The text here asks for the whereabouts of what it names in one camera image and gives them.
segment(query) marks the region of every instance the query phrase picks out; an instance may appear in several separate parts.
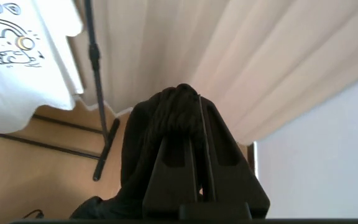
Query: curtain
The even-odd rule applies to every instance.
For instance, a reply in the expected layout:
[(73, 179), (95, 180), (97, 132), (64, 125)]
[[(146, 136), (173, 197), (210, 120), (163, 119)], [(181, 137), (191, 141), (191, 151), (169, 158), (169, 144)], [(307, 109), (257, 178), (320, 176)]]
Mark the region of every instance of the curtain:
[[(83, 16), (83, 2), (76, 4)], [(93, 7), (104, 96), (115, 112), (189, 83), (248, 144), (358, 80), (358, 0), (105, 0)], [(86, 87), (81, 97), (93, 105), (86, 31), (70, 42)]]

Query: white wall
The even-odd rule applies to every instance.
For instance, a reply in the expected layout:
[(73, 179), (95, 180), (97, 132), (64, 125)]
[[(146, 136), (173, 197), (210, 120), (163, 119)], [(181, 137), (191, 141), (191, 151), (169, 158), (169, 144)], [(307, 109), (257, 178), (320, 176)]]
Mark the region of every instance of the white wall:
[(258, 141), (269, 218), (358, 218), (358, 83)]

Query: cartoon character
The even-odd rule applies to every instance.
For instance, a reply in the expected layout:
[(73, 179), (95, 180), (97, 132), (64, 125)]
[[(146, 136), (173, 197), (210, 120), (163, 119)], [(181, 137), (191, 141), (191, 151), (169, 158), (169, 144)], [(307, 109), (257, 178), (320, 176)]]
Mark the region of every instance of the cartoon character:
[(24, 29), (0, 19), (0, 64), (25, 63), (35, 67), (39, 63), (31, 56), (37, 52), (34, 48), (35, 42)]

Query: wooden floor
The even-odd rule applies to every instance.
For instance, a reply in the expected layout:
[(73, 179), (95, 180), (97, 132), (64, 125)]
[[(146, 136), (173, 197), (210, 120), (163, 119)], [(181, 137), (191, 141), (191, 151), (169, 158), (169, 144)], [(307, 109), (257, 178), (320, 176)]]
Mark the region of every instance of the wooden floor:
[[(106, 112), (107, 121), (112, 124), (114, 116)], [(100, 129), (98, 111), (86, 111), (81, 105), (74, 111), (43, 106), (36, 113)], [(91, 196), (113, 197), (120, 188), (121, 147), (127, 118), (128, 114), (120, 117), (120, 127), (98, 182), (92, 180), (96, 160), (0, 138), (0, 223), (20, 219), (37, 208), (44, 211), (46, 218), (68, 218)], [(14, 135), (95, 154), (103, 149), (100, 134), (34, 118)]]

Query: light brown floor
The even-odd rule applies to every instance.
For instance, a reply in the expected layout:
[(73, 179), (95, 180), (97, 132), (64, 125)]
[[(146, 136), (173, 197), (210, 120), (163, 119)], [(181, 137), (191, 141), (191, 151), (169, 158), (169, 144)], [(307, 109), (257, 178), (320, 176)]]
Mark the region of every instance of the light brown floor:
[[(109, 124), (114, 116), (107, 112)], [(100, 129), (98, 111), (77, 105), (74, 111), (41, 107), (37, 114)], [(68, 218), (81, 202), (93, 195), (111, 198), (119, 190), (121, 147), (128, 114), (111, 147), (101, 180), (92, 180), (96, 160), (0, 138), (0, 223), (19, 219), (40, 208), (46, 218)], [(99, 154), (103, 138), (58, 124), (33, 119), (14, 133), (58, 146)]]

